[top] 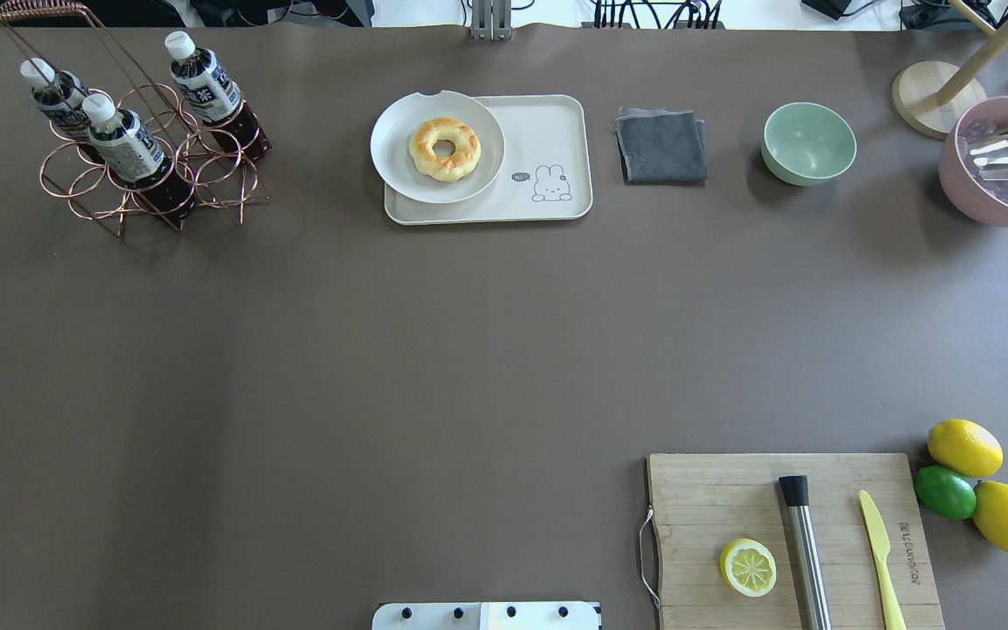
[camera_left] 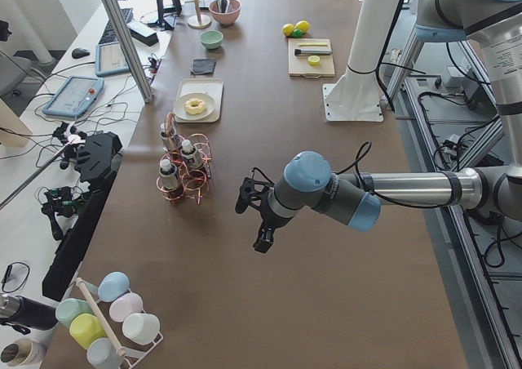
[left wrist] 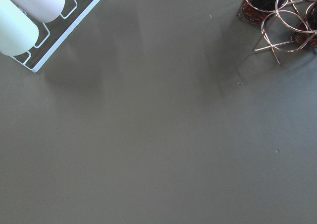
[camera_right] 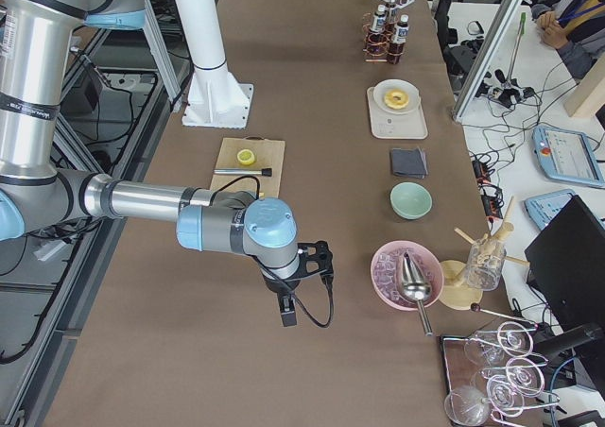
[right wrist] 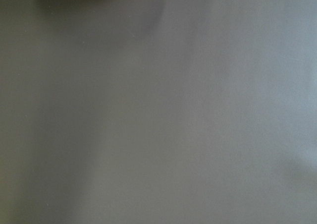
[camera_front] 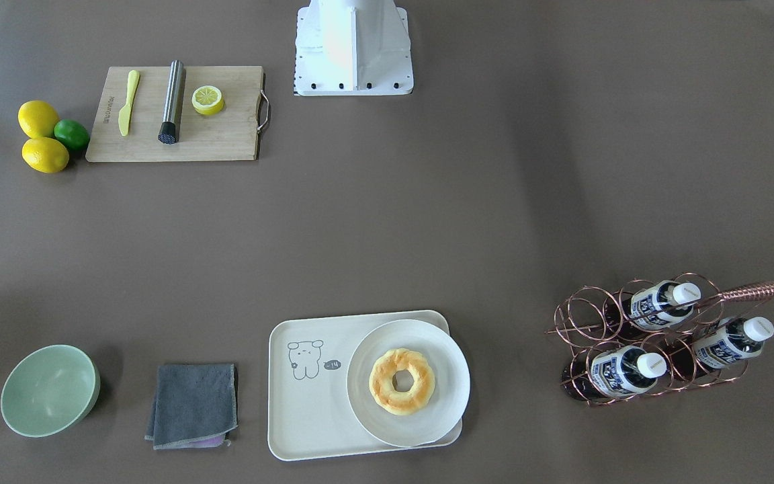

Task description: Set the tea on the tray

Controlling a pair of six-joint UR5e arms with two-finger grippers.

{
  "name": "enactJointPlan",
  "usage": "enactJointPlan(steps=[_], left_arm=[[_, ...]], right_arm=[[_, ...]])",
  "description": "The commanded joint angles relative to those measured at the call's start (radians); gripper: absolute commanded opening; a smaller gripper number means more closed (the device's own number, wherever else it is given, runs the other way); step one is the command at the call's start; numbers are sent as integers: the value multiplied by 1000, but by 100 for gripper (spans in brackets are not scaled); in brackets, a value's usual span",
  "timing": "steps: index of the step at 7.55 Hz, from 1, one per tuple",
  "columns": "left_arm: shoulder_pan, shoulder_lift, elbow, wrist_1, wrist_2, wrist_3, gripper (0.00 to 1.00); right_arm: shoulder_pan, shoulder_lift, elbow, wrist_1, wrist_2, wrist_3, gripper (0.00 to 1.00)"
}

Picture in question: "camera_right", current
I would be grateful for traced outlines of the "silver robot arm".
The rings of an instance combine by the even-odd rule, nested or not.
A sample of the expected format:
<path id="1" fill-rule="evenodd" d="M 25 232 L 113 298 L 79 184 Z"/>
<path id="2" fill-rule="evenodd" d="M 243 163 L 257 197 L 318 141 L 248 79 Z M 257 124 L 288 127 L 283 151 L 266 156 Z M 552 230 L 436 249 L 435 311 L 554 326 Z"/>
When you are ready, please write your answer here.
<path id="1" fill-rule="evenodd" d="M 133 216 L 177 225 L 195 250 L 248 255 L 286 326 L 296 322 L 301 247 L 290 208 L 276 198 L 153 186 L 50 161 L 70 40 L 78 26 L 138 29 L 145 0 L 2 0 L 1 236 L 11 239 L 83 217 Z"/>

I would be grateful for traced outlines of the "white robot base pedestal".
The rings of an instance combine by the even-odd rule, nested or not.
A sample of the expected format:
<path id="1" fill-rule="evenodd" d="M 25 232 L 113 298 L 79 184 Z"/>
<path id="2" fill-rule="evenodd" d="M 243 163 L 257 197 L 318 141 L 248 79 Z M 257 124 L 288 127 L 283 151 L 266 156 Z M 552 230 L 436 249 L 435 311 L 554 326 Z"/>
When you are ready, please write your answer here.
<path id="1" fill-rule="evenodd" d="M 194 74 L 182 123 L 188 127 L 242 129 L 253 96 L 229 71 L 215 0 L 175 0 Z"/>

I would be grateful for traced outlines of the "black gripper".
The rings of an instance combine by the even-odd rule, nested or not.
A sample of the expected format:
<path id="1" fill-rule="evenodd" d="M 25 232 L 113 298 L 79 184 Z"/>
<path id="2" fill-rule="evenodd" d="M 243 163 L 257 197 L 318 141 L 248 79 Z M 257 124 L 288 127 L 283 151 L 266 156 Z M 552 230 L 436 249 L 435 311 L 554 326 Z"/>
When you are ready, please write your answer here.
<path id="1" fill-rule="evenodd" d="M 268 270 L 263 270 L 262 275 L 266 287 L 279 296 L 278 304 L 283 326 L 296 326 L 297 315 L 293 297 L 295 295 L 295 290 L 299 285 L 299 281 L 295 279 L 281 279 Z"/>

